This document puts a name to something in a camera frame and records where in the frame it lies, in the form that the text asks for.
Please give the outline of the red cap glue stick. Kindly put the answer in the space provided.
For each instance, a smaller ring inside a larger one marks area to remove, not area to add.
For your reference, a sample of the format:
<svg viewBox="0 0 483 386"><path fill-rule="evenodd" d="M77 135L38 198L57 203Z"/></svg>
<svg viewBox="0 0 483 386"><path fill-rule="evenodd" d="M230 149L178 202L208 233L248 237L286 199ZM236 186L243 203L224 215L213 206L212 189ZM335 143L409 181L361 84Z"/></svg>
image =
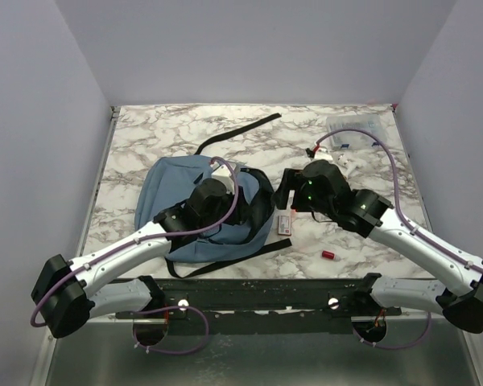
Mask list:
<svg viewBox="0 0 483 386"><path fill-rule="evenodd" d="M328 250L324 250L321 253L321 256L323 259L330 260L330 261L338 261L340 259L334 252L331 252Z"/></svg>

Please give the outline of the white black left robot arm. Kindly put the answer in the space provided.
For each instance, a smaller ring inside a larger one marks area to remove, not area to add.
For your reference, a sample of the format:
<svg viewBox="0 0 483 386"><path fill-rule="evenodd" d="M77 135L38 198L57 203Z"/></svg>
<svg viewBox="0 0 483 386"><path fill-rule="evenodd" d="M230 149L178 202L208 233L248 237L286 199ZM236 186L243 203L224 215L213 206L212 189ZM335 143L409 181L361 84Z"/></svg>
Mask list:
<svg viewBox="0 0 483 386"><path fill-rule="evenodd" d="M56 338L68 336L90 319L121 312L156 316L165 295L152 277L119 283L124 273L157 257L168 257L212 233L225 230L244 203L238 185L206 179L190 197L160 212L134 234L96 253L70 261L48 259L31 292L34 327L47 326Z"/></svg>

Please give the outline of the white plastic pipe fitting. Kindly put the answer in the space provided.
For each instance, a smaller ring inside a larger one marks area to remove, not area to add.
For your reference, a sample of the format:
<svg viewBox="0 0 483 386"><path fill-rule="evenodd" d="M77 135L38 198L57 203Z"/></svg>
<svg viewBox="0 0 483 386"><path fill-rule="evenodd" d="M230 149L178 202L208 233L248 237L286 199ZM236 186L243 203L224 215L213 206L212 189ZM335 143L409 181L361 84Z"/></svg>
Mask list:
<svg viewBox="0 0 483 386"><path fill-rule="evenodd" d="M337 159L337 162L345 177L349 177L357 169L357 164L343 154Z"/></svg>

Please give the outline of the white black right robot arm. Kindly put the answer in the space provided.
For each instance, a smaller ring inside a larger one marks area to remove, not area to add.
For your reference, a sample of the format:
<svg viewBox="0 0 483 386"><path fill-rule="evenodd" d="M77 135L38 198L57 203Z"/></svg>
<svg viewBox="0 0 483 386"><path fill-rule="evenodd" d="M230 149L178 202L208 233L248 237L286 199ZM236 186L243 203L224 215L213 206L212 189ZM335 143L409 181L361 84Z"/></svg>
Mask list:
<svg viewBox="0 0 483 386"><path fill-rule="evenodd" d="M433 276L430 281L378 276L371 287L354 295L360 313L405 307L441 314L469 333L483 331L483 258L420 227L383 196L351 189L334 164L317 160L302 170L285 169L273 200L278 209L327 216L345 231L392 248Z"/></svg>

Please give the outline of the aluminium frame rail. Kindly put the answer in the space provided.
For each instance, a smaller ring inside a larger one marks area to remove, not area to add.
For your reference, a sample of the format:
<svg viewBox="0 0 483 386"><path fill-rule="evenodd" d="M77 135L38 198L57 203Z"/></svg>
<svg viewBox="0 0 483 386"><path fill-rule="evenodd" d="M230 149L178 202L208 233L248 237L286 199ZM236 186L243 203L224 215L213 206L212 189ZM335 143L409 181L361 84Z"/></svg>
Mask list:
<svg viewBox="0 0 483 386"><path fill-rule="evenodd" d="M371 306L365 308L362 304L354 304L353 307L347 302L341 302L338 298L330 297L328 303L325 306L320 306L313 308L312 306L281 306L280 308L269 308L264 306L261 308L249 307L244 308L220 308L218 310L211 309L207 310L205 306L202 309L198 309L191 305L188 300L180 299L176 304L169 306L164 306L162 308L153 310L138 310L138 311L121 311L121 312L108 312L112 318L116 319L134 319L134 318L153 318L155 314L178 314L180 317L184 315L187 310L194 310L197 312L206 312L214 314L235 314L241 312L255 313L257 315L268 315L268 314L296 314L300 312L312 312L312 311L322 311L327 312L329 315L334 315L335 317L343 318L356 318L356 317L368 317L372 315L377 315L379 311L385 310L387 314L399 315L407 314L409 311L413 312L425 312L431 314L442 314L442 309L438 304L429 302L416 302L407 303L407 307L389 307L385 308L383 305Z"/></svg>

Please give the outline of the black metal base rail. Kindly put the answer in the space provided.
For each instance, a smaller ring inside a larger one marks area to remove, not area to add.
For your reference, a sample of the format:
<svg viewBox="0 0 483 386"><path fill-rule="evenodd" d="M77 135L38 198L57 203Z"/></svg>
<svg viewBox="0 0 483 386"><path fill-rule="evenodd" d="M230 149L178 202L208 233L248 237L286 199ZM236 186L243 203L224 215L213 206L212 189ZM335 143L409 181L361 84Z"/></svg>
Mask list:
<svg viewBox="0 0 483 386"><path fill-rule="evenodd" d="M206 279L172 280L155 279L165 295L164 306L186 299L198 309L249 307L280 308L281 306L325 306L330 297L347 302L350 307L362 304L365 308L378 304L369 295L374 280L380 275L370 273L362 279ZM267 335L267 334L309 334L326 332L332 335L349 335L354 330L364 335L374 335L381 340L385 326L375 327L375 316L343 318L327 312L312 311L296 314L268 314L241 312L235 314L214 314L187 310L178 314L155 314L153 318L123 319L134 322L137 332L144 338L154 335L167 326L171 333L194 335L206 326L213 334Z"/></svg>

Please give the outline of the clear plastic organizer box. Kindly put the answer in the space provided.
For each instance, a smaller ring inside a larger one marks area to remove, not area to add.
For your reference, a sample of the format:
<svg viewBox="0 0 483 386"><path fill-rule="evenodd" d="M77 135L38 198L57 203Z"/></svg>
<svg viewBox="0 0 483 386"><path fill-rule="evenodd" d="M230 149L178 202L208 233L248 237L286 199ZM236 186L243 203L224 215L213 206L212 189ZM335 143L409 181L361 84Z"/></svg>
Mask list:
<svg viewBox="0 0 483 386"><path fill-rule="evenodd" d="M361 133L361 130L371 133L380 142L385 143L387 139L386 131L377 114L329 117L326 120L326 127L329 133L344 130L328 138L334 150L368 150L379 146L378 142Z"/></svg>

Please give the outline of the red white small box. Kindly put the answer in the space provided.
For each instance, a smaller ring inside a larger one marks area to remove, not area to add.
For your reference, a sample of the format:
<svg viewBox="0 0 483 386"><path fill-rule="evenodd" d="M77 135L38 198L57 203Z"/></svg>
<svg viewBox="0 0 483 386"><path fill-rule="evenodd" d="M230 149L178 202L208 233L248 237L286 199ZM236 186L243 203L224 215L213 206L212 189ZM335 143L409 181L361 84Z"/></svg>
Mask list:
<svg viewBox="0 0 483 386"><path fill-rule="evenodd" d="M290 215L279 215L278 216L278 234L280 236L290 236L291 235L291 216Z"/></svg>

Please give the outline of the blue fabric backpack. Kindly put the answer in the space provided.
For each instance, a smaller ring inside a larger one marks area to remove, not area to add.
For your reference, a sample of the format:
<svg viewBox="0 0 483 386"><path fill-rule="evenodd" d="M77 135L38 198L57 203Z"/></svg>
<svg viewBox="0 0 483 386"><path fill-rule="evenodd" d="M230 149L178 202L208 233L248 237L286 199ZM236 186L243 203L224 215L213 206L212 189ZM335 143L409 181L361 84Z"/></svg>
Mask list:
<svg viewBox="0 0 483 386"><path fill-rule="evenodd" d="M167 232L188 232L172 242L165 261L172 277L178 277L178 263L198 264L188 274L196 277L211 273L238 262L291 247L288 239L268 243L275 206L274 189L266 174L248 166L240 166L237 174L239 188L256 191L252 202L252 225L228 225L225 221L237 203L237 193L211 179L210 159L202 155L206 146L227 141L251 129L278 119L277 113L239 129L213 136L188 156L161 158L149 170L138 197L134 228L140 230L150 222L163 226Z"/></svg>

